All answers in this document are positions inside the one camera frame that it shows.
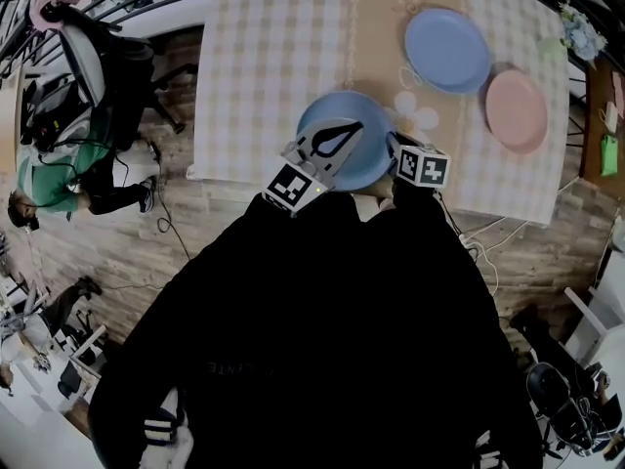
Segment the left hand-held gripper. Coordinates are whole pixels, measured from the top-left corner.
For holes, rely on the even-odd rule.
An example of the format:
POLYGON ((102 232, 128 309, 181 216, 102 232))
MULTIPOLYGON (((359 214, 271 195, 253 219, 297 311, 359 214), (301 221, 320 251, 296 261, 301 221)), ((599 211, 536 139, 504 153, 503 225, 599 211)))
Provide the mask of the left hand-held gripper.
POLYGON ((295 217, 335 185, 335 175, 363 134, 357 120, 320 120, 307 125, 276 158, 262 190, 265 201, 295 217))

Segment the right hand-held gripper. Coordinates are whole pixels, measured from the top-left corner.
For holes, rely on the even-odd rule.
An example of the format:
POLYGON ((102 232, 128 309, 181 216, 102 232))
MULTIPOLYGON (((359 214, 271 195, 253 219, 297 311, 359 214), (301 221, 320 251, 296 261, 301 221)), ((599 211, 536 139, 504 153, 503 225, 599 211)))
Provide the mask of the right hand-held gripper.
POLYGON ((407 138, 399 132, 387 135, 392 164, 389 175, 417 188, 445 188, 450 156, 433 145, 407 138))

